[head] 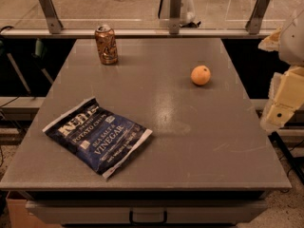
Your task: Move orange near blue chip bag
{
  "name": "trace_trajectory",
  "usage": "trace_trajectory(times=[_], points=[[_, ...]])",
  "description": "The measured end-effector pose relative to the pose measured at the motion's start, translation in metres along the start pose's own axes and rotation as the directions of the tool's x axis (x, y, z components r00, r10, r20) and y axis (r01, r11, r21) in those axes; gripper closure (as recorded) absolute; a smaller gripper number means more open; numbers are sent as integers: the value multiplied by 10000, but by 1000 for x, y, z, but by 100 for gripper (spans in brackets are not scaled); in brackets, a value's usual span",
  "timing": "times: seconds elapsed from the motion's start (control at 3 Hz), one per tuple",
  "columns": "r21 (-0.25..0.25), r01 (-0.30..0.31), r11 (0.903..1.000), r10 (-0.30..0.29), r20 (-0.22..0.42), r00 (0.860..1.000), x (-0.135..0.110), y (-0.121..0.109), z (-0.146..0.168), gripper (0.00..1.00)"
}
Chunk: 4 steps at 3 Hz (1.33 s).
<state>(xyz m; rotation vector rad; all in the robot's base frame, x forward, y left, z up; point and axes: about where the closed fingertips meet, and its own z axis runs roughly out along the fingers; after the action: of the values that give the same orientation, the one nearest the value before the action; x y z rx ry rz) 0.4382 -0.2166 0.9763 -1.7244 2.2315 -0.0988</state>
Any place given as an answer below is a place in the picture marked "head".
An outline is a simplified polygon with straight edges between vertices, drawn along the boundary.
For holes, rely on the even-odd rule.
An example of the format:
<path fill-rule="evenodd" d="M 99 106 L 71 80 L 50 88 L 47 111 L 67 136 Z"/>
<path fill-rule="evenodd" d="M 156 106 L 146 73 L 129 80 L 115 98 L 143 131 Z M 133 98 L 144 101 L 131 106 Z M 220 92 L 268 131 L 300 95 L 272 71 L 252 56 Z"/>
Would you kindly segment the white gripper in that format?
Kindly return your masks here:
<path fill-rule="evenodd" d="M 288 122 L 304 105 L 304 9 L 296 9 L 285 21 L 264 38 L 258 48 L 278 51 L 281 61 L 291 66 L 283 74 L 275 73 L 269 88 L 269 100 L 260 119 L 261 127 L 276 131 Z"/>

